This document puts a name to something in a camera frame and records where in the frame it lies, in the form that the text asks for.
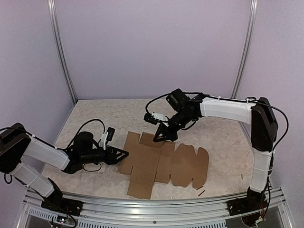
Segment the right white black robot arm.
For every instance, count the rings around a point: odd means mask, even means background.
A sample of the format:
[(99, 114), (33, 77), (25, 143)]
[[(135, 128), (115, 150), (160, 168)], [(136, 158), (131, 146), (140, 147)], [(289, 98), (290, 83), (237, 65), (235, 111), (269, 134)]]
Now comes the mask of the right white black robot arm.
[(158, 125), (154, 142), (175, 141), (179, 130), (187, 130), (188, 123), (195, 124), (202, 117), (216, 117), (234, 120), (251, 126), (251, 145), (254, 153), (254, 166), (247, 195), (227, 202), (231, 216), (255, 210), (267, 210), (265, 191), (269, 187), (269, 177), (273, 168), (275, 142), (278, 123), (267, 98), (258, 100), (250, 97), (235, 100), (213, 97), (204, 93), (189, 93), (176, 89), (164, 97), (176, 112), (171, 118), (147, 111), (146, 122)]

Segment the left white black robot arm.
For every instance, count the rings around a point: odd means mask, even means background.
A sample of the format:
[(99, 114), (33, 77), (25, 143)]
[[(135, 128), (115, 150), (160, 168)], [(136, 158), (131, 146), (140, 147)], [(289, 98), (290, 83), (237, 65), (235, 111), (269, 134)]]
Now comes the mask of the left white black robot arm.
[(0, 135), (0, 171), (37, 192), (43, 199), (43, 208), (79, 216), (83, 203), (64, 198), (53, 180), (42, 176), (23, 159), (36, 159), (67, 174), (82, 170), (86, 164), (116, 165), (129, 153), (108, 145), (114, 132), (114, 128), (109, 127), (96, 141), (91, 132), (79, 129), (68, 146), (62, 149), (41, 140), (27, 132), (22, 124), (16, 123), (4, 128)]

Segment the brown cardboard box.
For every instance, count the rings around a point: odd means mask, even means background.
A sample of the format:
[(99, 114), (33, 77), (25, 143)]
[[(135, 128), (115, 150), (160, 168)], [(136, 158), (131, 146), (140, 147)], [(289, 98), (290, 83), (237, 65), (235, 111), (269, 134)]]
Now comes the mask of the brown cardboard box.
[(118, 172), (130, 176), (127, 195), (150, 199), (154, 183), (197, 189), (206, 180), (209, 154), (193, 145), (154, 142), (153, 134), (128, 132), (124, 150), (129, 153), (118, 165)]

